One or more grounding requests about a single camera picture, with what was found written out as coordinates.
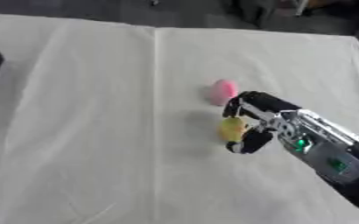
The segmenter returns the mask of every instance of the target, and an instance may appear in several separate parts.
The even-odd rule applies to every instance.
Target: silver metal part
[[[263,112],[241,101],[243,109],[260,117],[255,128],[275,130],[285,149],[330,181],[347,184],[359,179],[359,159],[349,147],[359,136],[307,109]]]

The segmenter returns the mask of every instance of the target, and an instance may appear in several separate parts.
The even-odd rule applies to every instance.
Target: yellow ball
[[[239,117],[229,117],[221,122],[219,133],[226,142],[241,142],[245,123]]]

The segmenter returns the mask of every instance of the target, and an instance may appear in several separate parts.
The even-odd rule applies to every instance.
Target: chair leg
[[[157,4],[159,4],[159,0],[150,0],[150,5],[151,6],[155,6]]]
[[[299,5],[297,8],[297,11],[295,12],[295,16],[297,16],[297,17],[302,16],[302,12],[304,12],[308,3],[309,3],[309,0],[299,0]]]

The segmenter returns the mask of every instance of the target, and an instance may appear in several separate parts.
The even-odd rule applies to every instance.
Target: green led
[[[296,150],[296,151],[303,151],[305,146],[306,146],[305,140],[300,139],[300,140],[297,142],[297,147],[298,147],[298,148],[296,148],[295,150]]]
[[[329,158],[327,162],[338,172],[342,172],[347,168],[347,165],[337,158]]]
[[[299,146],[299,147],[304,147],[305,146],[305,140],[303,140],[303,139],[300,139],[298,142],[297,142],[297,145]]]

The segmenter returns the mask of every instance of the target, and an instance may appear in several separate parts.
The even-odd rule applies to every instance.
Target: table
[[[0,16],[0,223],[359,223],[275,141],[224,149],[218,79],[359,133],[359,42]]]

